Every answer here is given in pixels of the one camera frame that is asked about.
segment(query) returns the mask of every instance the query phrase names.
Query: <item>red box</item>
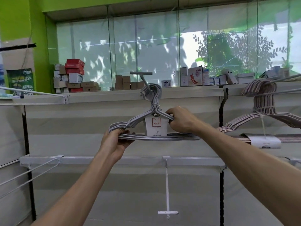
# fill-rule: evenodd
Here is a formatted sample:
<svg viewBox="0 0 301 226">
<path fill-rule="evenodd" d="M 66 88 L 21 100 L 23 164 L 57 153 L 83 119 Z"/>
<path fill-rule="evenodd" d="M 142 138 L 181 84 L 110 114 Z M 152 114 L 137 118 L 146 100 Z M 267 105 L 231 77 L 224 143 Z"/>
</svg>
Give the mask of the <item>red box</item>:
<svg viewBox="0 0 301 226">
<path fill-rule="evenodd" d="M 78 63 L 65 63 L 65 68 L 82 68 Z"/>
<path fill-rule="evenodd" d="M 74 63 L 74 64 L 79 64 L 82 67 L 85 66 L 85 63 L 83 61 L 81 61 L 80 59 L 67 59 L 66 63 Z"/>
<path fill-rule="evenodd" d="M 77 93 L 77 92 L 83 92 L 83 91 L 84 91 L 83 87 L 81 87 L 81 88 L 71 88 L 70 89 L 71 93 Z"/>
<path fill-rule="evenodd" d="M 67 68 L 66 69 L 66 74 L 70 74 L 70 73 L 78 73 L 78 74 L 84 75 L 85 71 L 84 71 L 83 67 L 81 67 L 81 68 L 75 68 L 75 69 Z"/>
</svg>

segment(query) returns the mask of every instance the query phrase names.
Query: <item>ceiling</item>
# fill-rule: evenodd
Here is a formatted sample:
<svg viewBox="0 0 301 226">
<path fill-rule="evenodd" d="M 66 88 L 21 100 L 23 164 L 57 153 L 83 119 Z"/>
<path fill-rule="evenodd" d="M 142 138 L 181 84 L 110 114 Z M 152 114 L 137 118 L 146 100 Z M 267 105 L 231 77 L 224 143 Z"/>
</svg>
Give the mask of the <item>ceiling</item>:
<svg viewBox="0 0 301 226">
<path fill-rule="evenodd" d="M 46 12 L 55 22 L 79 21 L 83 19 L 107 18 L 128 16 L 135 14 L 172 11 L 177 9 L 196 8 L 204 6 L 212 6 L 217 4 L 237 3 L 252 0 L 141 0 L 126 3 L 117 3 L 107 6 L 93 6 L 77 9 L 67 9 L 59 11 Z"/>
</svg>

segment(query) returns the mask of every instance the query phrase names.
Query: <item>right hand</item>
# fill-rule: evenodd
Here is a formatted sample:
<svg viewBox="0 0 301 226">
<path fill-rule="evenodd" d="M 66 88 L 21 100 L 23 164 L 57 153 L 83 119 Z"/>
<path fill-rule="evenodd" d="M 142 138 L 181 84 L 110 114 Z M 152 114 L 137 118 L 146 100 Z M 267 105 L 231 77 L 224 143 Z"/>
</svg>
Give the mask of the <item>right hand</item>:
<svg viewBox="0 0 301 226">
<path fill-rule="evenodd" d="M 167 114 L 173 114 L 174 120 L 169 123 L 170 127 L 176 132 L 194 133 L 202 123 L 189 110 L 176 106 L 166 111 Z"/>
</svg>

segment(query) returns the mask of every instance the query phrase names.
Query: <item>cardboard tag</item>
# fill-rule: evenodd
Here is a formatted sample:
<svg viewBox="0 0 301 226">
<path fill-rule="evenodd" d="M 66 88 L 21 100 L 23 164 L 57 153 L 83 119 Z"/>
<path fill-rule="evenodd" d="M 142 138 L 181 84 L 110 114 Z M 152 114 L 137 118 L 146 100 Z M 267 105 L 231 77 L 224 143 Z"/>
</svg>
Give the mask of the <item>cardboard tag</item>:
<svg viewBox="0 0 301 226">
<path fill-rule="evenodd" d="M 280 149 L 281 141 L 277 137 L 266 134 L 250 134 L 242 133 L 242 135 L 247 136 L 251 140 L 251 145 L 261 148 L 261 149 Z"/>
<path fill-rule="evenodd" d="M 145 136 L 165 137 L 167 136 L 168 119 L 163 116 L 149 115 L 144 120 Z"/>
</svg>

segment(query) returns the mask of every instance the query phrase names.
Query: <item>poster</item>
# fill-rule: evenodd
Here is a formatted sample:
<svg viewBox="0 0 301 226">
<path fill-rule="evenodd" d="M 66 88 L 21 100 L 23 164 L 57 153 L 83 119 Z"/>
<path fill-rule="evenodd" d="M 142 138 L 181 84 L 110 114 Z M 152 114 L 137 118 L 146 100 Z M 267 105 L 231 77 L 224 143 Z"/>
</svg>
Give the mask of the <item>poster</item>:
<svg viewBox="0 0 301 226">
<path fill-rule="evenodd" d="M 6 70 L 8 77 L 8 87 L 15 89 L 34 90 L 32 69 Z M 14 96 L 21 96 L 21 92 L 11 91 Z"/>
</svg>

